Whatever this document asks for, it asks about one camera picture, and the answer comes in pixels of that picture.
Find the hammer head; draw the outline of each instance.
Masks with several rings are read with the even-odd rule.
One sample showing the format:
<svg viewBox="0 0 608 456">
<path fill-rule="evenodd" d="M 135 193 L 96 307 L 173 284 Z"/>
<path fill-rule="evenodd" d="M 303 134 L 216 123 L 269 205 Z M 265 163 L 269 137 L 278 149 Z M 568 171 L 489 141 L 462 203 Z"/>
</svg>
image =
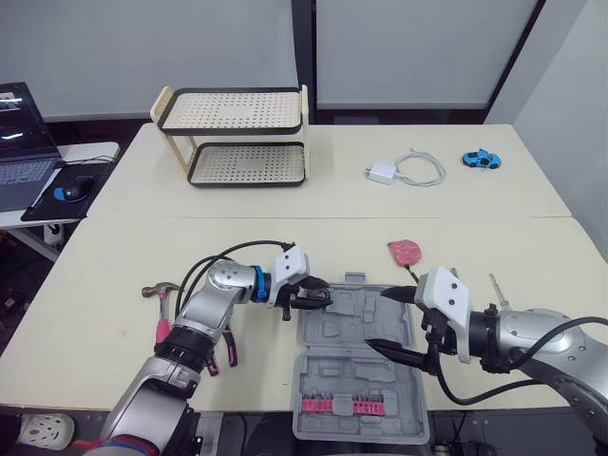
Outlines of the hammer head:
<svg viewBox="0 0 608 456">
<path fill-rule="evenodd" d="M 175 283 L 171 282 L 159 282 L 153 287 L 143 287 L 142 288 L 142 296 L 150 297 L 153 295 L 167 294 L 171 290 L 179 290 L 180 287 Z"/>
</svg>

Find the hammer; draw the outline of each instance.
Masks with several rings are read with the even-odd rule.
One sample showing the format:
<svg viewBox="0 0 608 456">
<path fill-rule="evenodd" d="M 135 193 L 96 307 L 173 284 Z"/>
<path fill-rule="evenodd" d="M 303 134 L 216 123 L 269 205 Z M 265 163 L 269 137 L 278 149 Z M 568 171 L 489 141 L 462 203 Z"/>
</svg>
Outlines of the hammer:
<svg viewBox="0 0 608 456">
<path fill-rule="evenodd" d="M 170 333 L 171 328 L 169 327 L 169 320 L 167 316 L 169 315 L 169 292 L 171 290 L 179 290 L 180 287 L 175 283 L 171 282 L 160 282 L 154 285 L 153 287 L 143 287 L 142 288 L 142 296 L 150 297 L 153 295 L 158 295 L 161 299 L 161 317 L 159 318 L 159 322 L 156 325 L 156 343 L 160 344 L 164 338 Z"/>
</svg>

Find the desk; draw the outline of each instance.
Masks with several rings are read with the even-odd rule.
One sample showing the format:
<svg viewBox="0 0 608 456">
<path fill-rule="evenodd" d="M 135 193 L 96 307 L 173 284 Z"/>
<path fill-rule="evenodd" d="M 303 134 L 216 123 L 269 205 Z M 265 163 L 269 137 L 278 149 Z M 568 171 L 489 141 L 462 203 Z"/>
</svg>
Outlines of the desk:
<svg viewBox="0 0 608 456">
<path fill-rule="evenodd" d="M 115 142 L 91 142 L 87 144 L 73 144 L 73 145 L 60 145 L 57 147 L 63 160 L 77 161 L 77 160 L 89 160 L 95 157 L 105 155 L 107 157 L 116 157 L 120 148 Z M 40 191 L 40 194 L 36 198 L 40 198 L 45 189 L 53 182 L 55 177 L 59 174 L 59 169 L 53 171 L 53 174 L 47 180 L 47 183 Z M 8 211 L 0 212 L 0 230 L 9 230 L 9 232 L 27 244 L 29 247 L 34 249 L 39 254 L 47 257 L 51 261 L 57 259 L 57 252 L 51 247 L 46 245 L 41 239 L 35 237 L 27 230 L 19 230 L 19 228 L 27 228 L 30 226 L 44 226 L 54 223 L 71 223 L 78 221 L 75 219 L 54 219 L 54 220 L 31 220 L 22 221 L 21 217 L 24 214 L 24 210 L 19 211 Z"/>
<path fill-rule="evenodd" d="M 289 188 L 197 188 L 152 123 L 145 124 L 89 209 L 90 217 L 168 218 L 487 218 L 570 217 L 510 125 L 311 125 L 311 176 Z M 497 170 L 471 169 L 465 152 L 498 153 Z M 366 180 L 374 161 L 393 162 L 410 147 L 447 169 L 434 187 Z M 407 161 L 414 178 L 433 176 Z"/>
<path fill-rule="evenodd" d="M 178 282 L 199 258 L 256 238 L 295 240 L 309 254 L 312 274 L 341 281 L 346 271 L 365 272 L 368 283 L 411 284 L 394 265 L 387 241 L 417 240 L 423 258 L 419 274 L 437 265 L 455 266 L 481 310 L 496 295 L 493 273 L 516 310 L 551 308 L 579 317 L 607 315 L 608 266 L 571 218 L 511 221 L 400 219 L 219 219 L 114 218 L 82 221 L 31 304 L 0 358 L 0 403 L 34 407 L 111 409 L 144 359 L 152 354 L 158 299 L 144 299 L 141 287 Z M 477 241 L 463 242 L 475 233 Z M 259 247 L 234 259 L 267 269 L 280 251 Z M 419 328 L 421 315 L 412 310 Z M 220 375 L 203 380 L 190 401 L 198 410 L 290 410 L 295 358 L 296 313 L 281 321 L 278 309 L 236 306 L 231 326 L 239 365 L 228 368 L 219 342 Z M 604 327 L 588 325 L 604 342 Z M 417 349 L 425 347 L 417 331 Z M 442 358 L 449 384 L 470 396 L 522 379 L 481 371 L 474 361 L 460 365 Z M 423 374 L 430 409 L 461 409 Z M 529 387 L 482 402 L 482 409 L 565 406 L 548 387 Z"/>
</svg>

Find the white charger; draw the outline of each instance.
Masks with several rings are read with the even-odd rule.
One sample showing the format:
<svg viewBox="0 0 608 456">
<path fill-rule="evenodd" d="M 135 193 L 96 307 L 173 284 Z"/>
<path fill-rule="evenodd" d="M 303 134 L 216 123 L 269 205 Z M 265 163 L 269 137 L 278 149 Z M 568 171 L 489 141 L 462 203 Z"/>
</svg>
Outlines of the white charger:
<svg viewBox="0 0 608 456">
<path fill-rule="evenodd" d="M 432 185 L 439 185 L 446 179 L 447 171 L 442 164 L 439 163 L 432 155 L 427 152 L 421 152 L 414 149 L 410 149 L 411 153 L 402 155 L 395 161 L 395 165 L 384 163 L 382 161 L 375 161 L 371 168 L 366 168 L 365 175 L 370 181 L 384 183 L 391 185 L 395 178 L 400 179 L 408 185 L 414 185 L 416 187 L 430 187 Z M 437 178 L 433 180 L 414 180 L 401 172 L 399 165 L 405 160 L 409 159 L 424 159 L 433 164 L 437 170 Z"/>
</svg>

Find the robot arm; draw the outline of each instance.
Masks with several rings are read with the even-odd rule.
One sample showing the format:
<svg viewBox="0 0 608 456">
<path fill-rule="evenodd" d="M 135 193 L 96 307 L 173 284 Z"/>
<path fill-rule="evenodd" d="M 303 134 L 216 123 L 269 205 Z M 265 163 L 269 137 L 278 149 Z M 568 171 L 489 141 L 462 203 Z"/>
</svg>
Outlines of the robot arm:
<svg viewBox="0 0 608 456">
<path fill-rule="evenodd" d="M 409 351 L 379 339 L 367 341 L 372 348 L 394 362 L 437 375 L 444 392 L 460 405 L 474 404 L 512 388 L 496 389 L 472 399 L 456 398 L 441 371 L 439 352 L 457 354 L 464 363 L 470 362 L 471 355 L 478 356 L 483 369 L 492 373 L 519 369 L 534 381 L 518 382 L 513 387 L 535 383 L 551 387 L 595 437 L 608 445 L 608 346 L 573 327 L 556 332 L 546 343 L 534 347 L 546 334 L 570 321 L 566 315 L 541 309 L 499 312 L 493 304 L 484 312 L 472 312 L 468 288 L 446 268 L 434 268 L 422 275 L 417 287 L 392 288 L 383 295 L 415 304 L 423 311 L 428 351 Z M 606 324 L 602 318 L 590 319 Z M 528 350 L 534 354 L 525 359 L 528 355 L 522 356 Z"/>
<path fill-rule="evenodd" d="M 212 357 L 234 305 L 251 300 L 283 307 L 285 313 L 290 302 L 279 299 L 282 290 L 289 289 L 293 295 L 298 283 L 307 280 L 319 287 L 328 286 L 308 274 L 308 258 L 295 245 L 275 261 L 271 274 L 259 266 L 218 260 L 209 269 L 202 288 L 181 310 L 170 334 L 155 345 L 154 356 L 145 361 L 108 415 L 103 442 L 88 456 L 94 456 L 94 452 L 123 456 L 130 450 L 139 456 L 142 452 L 168 454 L 183 445 L 196 415 L 186 401 L 199 385 L 200 373 Z M 314 304 L 324 307 L 331 301 L 316 300 Z"/>
</svg>

